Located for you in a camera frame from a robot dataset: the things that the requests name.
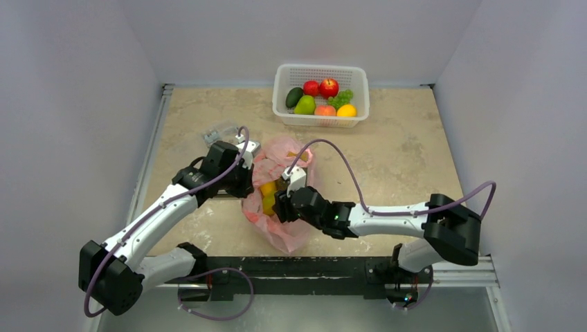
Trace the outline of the pink printed plastic bag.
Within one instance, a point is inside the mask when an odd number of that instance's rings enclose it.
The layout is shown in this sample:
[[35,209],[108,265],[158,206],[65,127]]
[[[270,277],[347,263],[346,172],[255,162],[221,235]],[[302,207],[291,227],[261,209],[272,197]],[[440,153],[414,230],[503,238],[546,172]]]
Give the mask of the pink printed plastic bag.
[[254,192],[241,200],[242,213],[256,230],[276,249],[289,255],[305,245],[310,225],[301,220],[281,223],[276,215],[266,215],[260,187],[281,178],[304,146],[290,136],[277,136],[263,143],[253,159]]

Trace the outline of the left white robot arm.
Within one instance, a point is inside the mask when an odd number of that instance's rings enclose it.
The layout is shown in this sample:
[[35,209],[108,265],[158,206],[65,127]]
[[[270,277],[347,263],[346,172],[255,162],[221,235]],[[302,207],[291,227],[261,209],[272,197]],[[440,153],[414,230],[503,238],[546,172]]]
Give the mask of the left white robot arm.
[[149,251],[178,222],[220,191],[243,199],[253,192],[255,141],[237,145],[217,141],[206,156],[180,169],[158,200],[137,219],[101,243],[87,242],[80,251],[78,286],[84,291],[84,313],[127,312],[142,293],[170,281],[210,282],[229,268],[211,268],[206,253],[191,243],[180,243],[164,255]]

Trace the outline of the green fake grapes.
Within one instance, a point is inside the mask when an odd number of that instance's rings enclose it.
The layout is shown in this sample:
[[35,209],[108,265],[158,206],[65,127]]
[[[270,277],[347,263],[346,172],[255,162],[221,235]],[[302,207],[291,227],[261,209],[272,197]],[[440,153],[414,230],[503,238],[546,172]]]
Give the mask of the green fake grapes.
[[339,91],[338,94],[334,97],[328,97],[327,104],[338,110],[342,106],[350,104],[353,97],[353,91],[346,89],[344,91]]

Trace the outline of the fake peach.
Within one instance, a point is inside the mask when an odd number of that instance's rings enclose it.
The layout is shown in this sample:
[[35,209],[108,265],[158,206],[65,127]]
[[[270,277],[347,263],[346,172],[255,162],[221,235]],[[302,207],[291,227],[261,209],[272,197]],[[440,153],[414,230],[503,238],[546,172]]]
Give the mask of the fake peach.
[[336,109],[331,105],[318,105],[314,111],[315,116],[336,116]]

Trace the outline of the white perforated plastic basket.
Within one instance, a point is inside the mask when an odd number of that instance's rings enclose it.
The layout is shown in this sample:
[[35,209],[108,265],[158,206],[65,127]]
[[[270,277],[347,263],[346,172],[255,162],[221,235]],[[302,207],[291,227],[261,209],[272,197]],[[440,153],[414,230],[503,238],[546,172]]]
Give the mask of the white perforated plastic basket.
[[353,66],[282,64],[272,107],[286,125],[353,128],[370,115],[366,72]]

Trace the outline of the dark green fake avocado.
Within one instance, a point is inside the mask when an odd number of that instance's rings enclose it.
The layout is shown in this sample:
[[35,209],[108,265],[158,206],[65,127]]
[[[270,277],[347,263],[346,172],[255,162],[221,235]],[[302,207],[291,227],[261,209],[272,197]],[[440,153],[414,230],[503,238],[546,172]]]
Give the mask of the dark green fake avocado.
[[304,91],[301,87],[297,86],[297,87],[292,88],[288,92],[288,94],[286,95],[286,98],[285,98],[286,108],[287,109],[294,108],[298,104],[301,97],[303,97],[304,95],[305,95]]

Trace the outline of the yellow fake banana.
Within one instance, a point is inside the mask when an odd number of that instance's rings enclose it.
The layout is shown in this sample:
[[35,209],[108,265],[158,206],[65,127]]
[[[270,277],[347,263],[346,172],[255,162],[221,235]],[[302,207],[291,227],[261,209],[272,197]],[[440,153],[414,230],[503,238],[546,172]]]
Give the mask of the yellow fake banana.
[[278,191],[275,181],[270,181],[260,186],[262,195],[262,212],[267,216],[275,214],[273,206],[276,204],[275,193]]

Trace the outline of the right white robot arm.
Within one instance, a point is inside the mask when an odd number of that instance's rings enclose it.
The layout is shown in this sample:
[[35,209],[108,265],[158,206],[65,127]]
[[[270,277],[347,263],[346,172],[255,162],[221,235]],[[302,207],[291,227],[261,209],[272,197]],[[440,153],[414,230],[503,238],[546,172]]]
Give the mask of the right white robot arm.
[[395,247],[390,276],[404,282],[437,262],[475,266],[479,260],[482,218],[443,194],[414,205],[363,207],[328,201],[313,187],[280,190],[273,211],[281,223],[304,221],[333,239],[376,234],[413,237]]

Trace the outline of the yellow orange fake fruit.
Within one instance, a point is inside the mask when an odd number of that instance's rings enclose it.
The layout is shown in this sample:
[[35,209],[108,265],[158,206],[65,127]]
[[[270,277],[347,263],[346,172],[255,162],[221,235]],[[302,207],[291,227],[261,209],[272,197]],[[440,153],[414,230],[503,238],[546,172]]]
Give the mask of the yellow orange fake fruit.
[[353,118],[356,117],[358,114],[357,109],[352,104],[344,104],[340,108],[338,108],[336,115],[338,117],[345,117],[345,118]]

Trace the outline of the small red fake fruit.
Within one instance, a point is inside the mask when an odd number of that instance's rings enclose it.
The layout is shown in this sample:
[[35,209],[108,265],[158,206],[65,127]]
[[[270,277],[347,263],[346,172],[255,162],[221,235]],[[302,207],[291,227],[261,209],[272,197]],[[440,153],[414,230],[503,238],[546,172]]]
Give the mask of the small red fake fruit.
[[316,97],[319,94],[319,83],[314,80],[306,81],[303,84],[302,89],[305,95]]

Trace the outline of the red fake apple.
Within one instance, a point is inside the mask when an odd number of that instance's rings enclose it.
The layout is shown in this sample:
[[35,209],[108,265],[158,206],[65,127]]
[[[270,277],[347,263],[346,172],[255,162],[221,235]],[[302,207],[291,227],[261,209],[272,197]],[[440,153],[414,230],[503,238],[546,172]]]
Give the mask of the red fake apple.
[[334,78],[326,78],[319,84],[319,95],[328,99],[328,97],[334,97],[339,92],[339,84]]

